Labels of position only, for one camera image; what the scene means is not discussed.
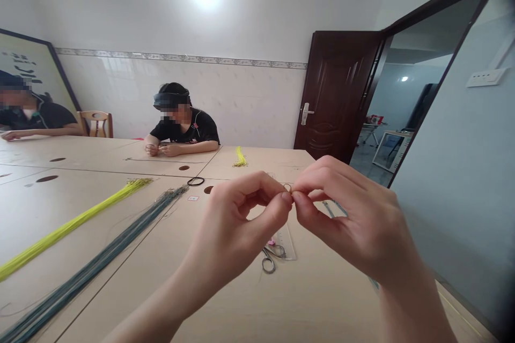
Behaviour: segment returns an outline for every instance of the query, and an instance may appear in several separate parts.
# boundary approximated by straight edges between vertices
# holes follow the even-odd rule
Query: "black hair tie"
[[[193,183],[193,181],[195,180],[201,180],[200,183]],[[191,180],[188,181],[188,185],[189,186],[199,186],[199,185],[202,185],[203,183],[205,182],[205,179],[203,179],[202,177],[193,177]]]

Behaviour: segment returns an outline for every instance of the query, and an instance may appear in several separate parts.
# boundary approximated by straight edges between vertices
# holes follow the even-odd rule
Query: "yellow wire bundle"
[[[248,163],[243,153],[241,152],[241,146],[236,148],[236,154],[238,155],[238,162],[235,162],[233,167],[247,166]]]
[[[43,237],[36,244],[27,248],[25,251],[20,253],[15,258],[11,259],[4,265],[0,267],[0,281],[4,281],[8,276],[16,272],[18,269],[23,267],[29,261],[31,261],[34,257],[50,248],[60,239],[68,235],[74,229],[77,229],[79,226],[84,224],[86,221],[92,219],[97,214],[99,214],[104,209],[120,202],[124,198],[129,197],[131,194],[141,189],[144,186],[147,186],[151,183],[153,179],[151,178],[138,178],[135,180],[129,180],[127,185],[119,192],[113,194],[111,197],[107,198],[105,201],[100,204],[92,207],[91,209],[85,211],[81,215],[75,217],[73,220],[68,221],[66,224],[62,225],[60,228],[56,229],[48,236]]]

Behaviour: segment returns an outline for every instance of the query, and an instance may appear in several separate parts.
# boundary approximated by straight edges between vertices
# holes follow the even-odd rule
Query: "brown wooden door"
[[[311,42],[295,148],[315,159],[349,163],[365,113],[364,94],[381,46],[381,32],[317,31]],[[312,114],[302,125],[304,105]]]

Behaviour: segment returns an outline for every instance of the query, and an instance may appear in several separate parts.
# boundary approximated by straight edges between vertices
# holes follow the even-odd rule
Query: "gray wire bundle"
[[[188,185],[164,192],[154,204],[126,230],[96,255],[79,272],[53,291],[43,302],[0,335],[0,343],[26,343],[58,312],[75,298],[116,256],[134,241],[174,200],[178,200]]]

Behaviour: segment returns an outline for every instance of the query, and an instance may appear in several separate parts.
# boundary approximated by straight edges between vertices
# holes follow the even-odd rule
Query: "ceiling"
[[[452,54],[480,0],[462,0],[394,36],[387,63],[414,64]]]

